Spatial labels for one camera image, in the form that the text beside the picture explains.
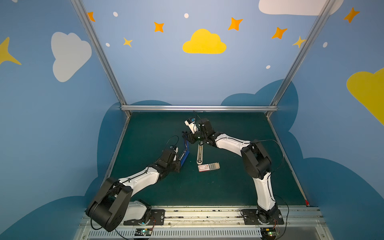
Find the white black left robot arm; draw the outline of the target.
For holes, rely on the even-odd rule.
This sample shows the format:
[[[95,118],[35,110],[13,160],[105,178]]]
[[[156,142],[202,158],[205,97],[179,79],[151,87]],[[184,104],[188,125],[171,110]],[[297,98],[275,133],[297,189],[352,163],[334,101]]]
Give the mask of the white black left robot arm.
[[[107,232],[114,231],[120,223],[147,225],[151,221],[152,207],[144,201],[131,201],[131,197],[144,188],[163,180],[182,166],[175,145],[162,151],[161,156],[144,170],[129,177],[107,178],[86,209],[91,222],[96,222]]]

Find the right aluminium frame post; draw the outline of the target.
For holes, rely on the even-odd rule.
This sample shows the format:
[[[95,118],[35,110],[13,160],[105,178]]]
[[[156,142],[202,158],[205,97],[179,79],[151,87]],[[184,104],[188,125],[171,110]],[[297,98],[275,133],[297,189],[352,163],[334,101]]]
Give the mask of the right aluminium frame post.
[[[319,33],[321,32],[322,28],[326,24],[328,18],[331,15],[331,11],[333,6],[336,4],[336,0],[327,0],[321,9],[318,17],[316,18],[312,28],[310,29],[306,41],[301,46],[295,60],[293,61],[293,64],[291,65],[286,77],[283,79],[280,87],[278,88],[278,91],[276,92],[275,96],[273,97],[270,107],[273,107],[277,110],[278,103],[282,99],[284,93],[288,89],[288,86],[292,82],[294,76],[296,75],[297,71],[299,70],[301,64],[303,63],[306,55],[309,53],[312,45],[316,41]]]

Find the left aluminium frame post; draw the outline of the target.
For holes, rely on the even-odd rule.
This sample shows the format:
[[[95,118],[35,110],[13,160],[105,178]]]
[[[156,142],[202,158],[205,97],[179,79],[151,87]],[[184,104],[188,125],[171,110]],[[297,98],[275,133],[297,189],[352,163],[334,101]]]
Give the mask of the left aluminium frame post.
[[[103,47],[101,45],[101,42],[96,34],[96,31],[92,25],[92,21],[90,20],[89,16],[88,16],[88,13],[86,11],[86,8],[84,6],[84,3],[83,1],[80,1],[80,0],[71,0],[73,6],[74,6],[74,9],[79,17],[79,19],[81,20],[82,22],[82,25],[92,43],[92,46],[102,64],[102,67],[110,81],[110,84],[121,104],[121,107],[123,105],[126,105],[127,102],[126,102],[126,99],[124,97],[124,94],[122,92],[122,89],[118,83],[118,80],[113,72],[113,69],[107,59],[107,56],[105,54],[105,51],[103,50]]]

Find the beige black stapler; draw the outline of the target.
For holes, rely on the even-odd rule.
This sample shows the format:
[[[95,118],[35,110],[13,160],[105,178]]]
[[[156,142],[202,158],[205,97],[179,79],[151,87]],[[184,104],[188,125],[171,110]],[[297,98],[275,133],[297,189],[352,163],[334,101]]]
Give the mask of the beige black stapler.
[[[197,164],[198,165],[201,165],[203,163],[203,150],[204,150],[203,144],[199,144],[198,154],[197,154]]]

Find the aluminium back crossbar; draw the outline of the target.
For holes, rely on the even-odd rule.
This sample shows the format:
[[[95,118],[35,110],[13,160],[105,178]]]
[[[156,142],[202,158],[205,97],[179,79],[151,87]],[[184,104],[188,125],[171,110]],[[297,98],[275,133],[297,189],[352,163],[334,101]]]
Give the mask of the aluminium back crossbar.
[[[276,106],[166,106],[166,105],[122,105],[123,111],[200,111],[200,112],[276,112]]]

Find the left green circuit board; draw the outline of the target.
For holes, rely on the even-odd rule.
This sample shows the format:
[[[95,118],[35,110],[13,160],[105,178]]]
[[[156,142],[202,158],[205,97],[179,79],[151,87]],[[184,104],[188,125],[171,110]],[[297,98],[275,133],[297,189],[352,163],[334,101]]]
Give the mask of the left green circuit board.
[[[135,237],[150,237],[152,235],[152,229],[136,229]]]

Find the aluminium front rail frame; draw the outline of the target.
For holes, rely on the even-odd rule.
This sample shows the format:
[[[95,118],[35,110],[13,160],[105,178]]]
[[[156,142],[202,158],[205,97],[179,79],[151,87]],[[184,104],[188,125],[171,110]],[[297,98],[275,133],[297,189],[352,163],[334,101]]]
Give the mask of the aluminium front rail frame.
[[[289,206],[280,210],[284,225],[245,225],[242,209],[255,206],[155,206],[164,209],[163,226],[124,226],[107,232],[83,217],[76,240],[261,240],[261,228],[275,229],[276,240],[331,240],[319,208]],[[152,229],[150,237],[135,237],[136,229]]]

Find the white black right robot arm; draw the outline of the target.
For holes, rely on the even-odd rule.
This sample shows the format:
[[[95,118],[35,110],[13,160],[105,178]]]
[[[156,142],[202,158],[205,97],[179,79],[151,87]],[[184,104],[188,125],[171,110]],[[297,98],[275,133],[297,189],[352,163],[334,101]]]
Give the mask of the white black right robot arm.
[[[257,192],[258,220],[269,224],[278,210],[271,184],[271,159],[261,141],[246,141],[231,137],[213,129],[208,119],[189,118],[185,121],[189,131],[183,138],[194,144],[207,144],[239,155],[243,159],[246,172],[253,178]]]

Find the red white staple box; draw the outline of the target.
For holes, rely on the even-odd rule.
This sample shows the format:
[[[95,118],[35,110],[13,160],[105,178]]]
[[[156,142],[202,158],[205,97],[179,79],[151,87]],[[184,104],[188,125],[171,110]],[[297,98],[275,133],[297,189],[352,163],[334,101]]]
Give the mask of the red white staple box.
[[[218,169],[220,169],[220,164],[219,163],[198,165],[198,170],[199,170],[200,173],[201,172],[208,172],[208,171],[218,170]]]

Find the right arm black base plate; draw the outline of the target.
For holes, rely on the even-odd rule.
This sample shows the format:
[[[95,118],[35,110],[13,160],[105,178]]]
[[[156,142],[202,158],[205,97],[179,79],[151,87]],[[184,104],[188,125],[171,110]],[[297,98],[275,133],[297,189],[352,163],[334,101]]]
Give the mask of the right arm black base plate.
[[[241,216],[245,225],[284,225],[285,221],[280,210],[242,209]]]

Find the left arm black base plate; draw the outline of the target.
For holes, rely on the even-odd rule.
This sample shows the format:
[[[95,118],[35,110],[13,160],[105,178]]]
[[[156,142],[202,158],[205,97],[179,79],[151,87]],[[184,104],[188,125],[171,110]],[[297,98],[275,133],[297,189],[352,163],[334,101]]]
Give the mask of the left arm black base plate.
[[[139,220],[123,221],[124,226],[163,226],[165,220],[164,209],[147,210],[144,216]]]

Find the right green circuit board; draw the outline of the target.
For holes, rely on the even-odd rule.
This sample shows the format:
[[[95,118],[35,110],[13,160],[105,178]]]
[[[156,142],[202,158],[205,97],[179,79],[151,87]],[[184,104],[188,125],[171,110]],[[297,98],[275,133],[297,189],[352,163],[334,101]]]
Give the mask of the right green circuit board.
[[[270,228],[261,228],[261,240],[275,240],[277,237],[277,232],[275,229]]]

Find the aluminium frame post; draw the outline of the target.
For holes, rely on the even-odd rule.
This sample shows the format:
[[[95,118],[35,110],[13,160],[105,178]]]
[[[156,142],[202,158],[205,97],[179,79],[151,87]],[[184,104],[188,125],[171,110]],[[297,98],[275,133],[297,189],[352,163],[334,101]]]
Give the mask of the aluminium frame post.
[[[319,33],[321,32],[322,28],[326,24],[328,18],[331,15],[331,11],[333,6],[336,4],[336,0],[327,0],[321,9],[318,17],[316,18],[312,28],[310,29],[306,41],[301,46],[295,60],[293,61],[293,64],[291,65],[286,77],[283,79],[280,87],[278,88],[278,91],[276,92],[275,96],[273,97],[270,107],[273,107],[277,110],[278,103],[282,99],[284,93],[288,89],[288,86],[292,82],[294,76],[296,75],[297,71],[299,70],[301,64],[303,63],[306,55],[309,53],[312,45],[316,41]]]
[[[110,81],[110,84],[121,104],[121,107],[123,105],[126,105],[127,102],[126,102],[126,99],[124,97],[124,94],[122,92],[122,89],[118,83],[118,80],[113,72],[113,69],[107,59],[107,56],[105,54],[105,51],[103,50],[103,47],[101,45],[101,42],[96,34],[96,31],[92,25],[92,21],[90,20],[89,16],[88,16],[88,13],[86,11],[86,8],[84,6],[84,3],[83,1],[80,1],[80,0],[71,0],[73,6],[74,6],[74,9],[79,17],[79,19],[81,20],[82,22],[82,25],[92,43],[92,46],[102,64],[102,67]]]

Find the green circuit board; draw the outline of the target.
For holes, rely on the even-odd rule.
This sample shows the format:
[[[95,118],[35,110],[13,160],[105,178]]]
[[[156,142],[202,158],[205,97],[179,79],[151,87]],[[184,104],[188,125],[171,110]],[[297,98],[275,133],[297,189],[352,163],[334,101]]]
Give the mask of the green circuit board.
[[[275,240],[277,237],[277,232],[275,229],[270,228],[261,228],[261,240]]]
[[[152,235],[152,229],[136,229],[135,237],[150,237]]]

